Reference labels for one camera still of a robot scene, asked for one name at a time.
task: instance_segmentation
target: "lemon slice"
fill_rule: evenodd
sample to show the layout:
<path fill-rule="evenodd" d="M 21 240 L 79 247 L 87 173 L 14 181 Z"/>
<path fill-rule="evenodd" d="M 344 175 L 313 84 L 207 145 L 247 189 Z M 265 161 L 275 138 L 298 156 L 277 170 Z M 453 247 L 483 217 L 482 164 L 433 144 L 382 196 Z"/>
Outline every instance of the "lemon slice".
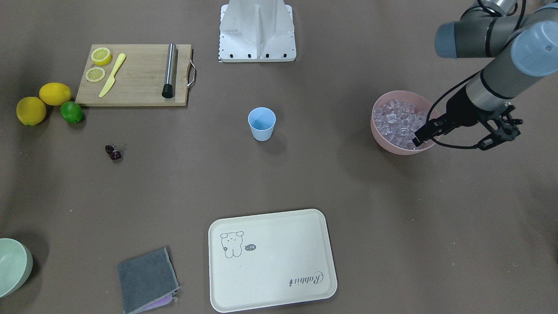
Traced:
<path fill-rule="evenodd" d="M 110 63 L 112 55 L 110 54 L 110 50 L 108 48 L 101 47 L 93 50 L 91 53 L 91 59 L 94 64 L 103 66 Z"/>
<path fill-rule="evenodd" d="M 87 72 L 85 73 L 85 79 L 95 83 L 104 79 L 105 75 L 106 75 L 105 70 L 103 68 L 99 68 L 96 66 L 95 68 L 91 68 L 87 70 Z"/>

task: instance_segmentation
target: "light blue cup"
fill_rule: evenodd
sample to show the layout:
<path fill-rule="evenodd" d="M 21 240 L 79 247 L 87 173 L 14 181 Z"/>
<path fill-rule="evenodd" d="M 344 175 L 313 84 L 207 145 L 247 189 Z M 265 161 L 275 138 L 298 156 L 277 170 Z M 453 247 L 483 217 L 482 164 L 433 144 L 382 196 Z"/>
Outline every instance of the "light blue cup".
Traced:
<path fill-rule="evenodd" d="M 275 113 L 265 107 L 258 107 L 248 114 L 248 124 L 252 130 L 252 135 L 258 141 L 270 139 L 275 121 Z"/>

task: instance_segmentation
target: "gray towel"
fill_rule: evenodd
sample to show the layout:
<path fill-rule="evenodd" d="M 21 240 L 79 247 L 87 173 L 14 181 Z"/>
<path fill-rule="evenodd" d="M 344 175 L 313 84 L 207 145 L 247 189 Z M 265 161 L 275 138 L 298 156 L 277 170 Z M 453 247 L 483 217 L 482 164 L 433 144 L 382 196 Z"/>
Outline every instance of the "gray towel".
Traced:
<path fill-rule="evenodd" d="M 125 314 L 149 310 L 180 288 L 166 248 L 121 262 L 118 276 Z"/>

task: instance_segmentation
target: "white tray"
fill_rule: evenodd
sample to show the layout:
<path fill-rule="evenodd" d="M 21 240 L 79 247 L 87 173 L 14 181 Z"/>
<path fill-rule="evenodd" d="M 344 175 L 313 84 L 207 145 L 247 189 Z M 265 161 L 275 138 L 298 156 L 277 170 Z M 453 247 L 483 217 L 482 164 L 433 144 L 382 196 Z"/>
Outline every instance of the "white tray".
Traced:
<path fill-rule="evenodd" d="M 219 219 L 208 233 L 210 299 L 218 312 L 327 299 L 337 290 L 318 210 Z"/>

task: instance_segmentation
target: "lemon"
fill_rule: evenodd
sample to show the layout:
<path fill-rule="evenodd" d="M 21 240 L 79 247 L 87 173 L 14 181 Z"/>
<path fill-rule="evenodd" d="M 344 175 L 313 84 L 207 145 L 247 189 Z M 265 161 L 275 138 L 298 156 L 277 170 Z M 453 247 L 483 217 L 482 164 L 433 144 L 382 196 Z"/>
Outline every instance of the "lemon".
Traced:
<path fill-rule="evenodd" d="M 110 50 L 105 47 L 97 48 L 91 53 L 93 63 L 99 66 L 107 65 L 112 60 Z"/>
<path fill-rule="evenodd" d="M 17 118 L 25 125 L 36 125 L 46 117 L 46 106 L 38 97 L 25 97 L 17 103 Z"/>
<path fill-rule="evenodd" d="M 85 73 L 85 79 L 95 83 L 104 79 L 105 75 L 106 75 L 105 70 L 103 68 L 99 68 L 96 66 L 94 68 L 87 70 L 87 72 Z"/>
<path fill-rule="evenodd" d="M 61 106 L 71 99 L 71 90 L 62 83 L 48 83 L 39 90 L 39 97 L 46 104 Z"/>

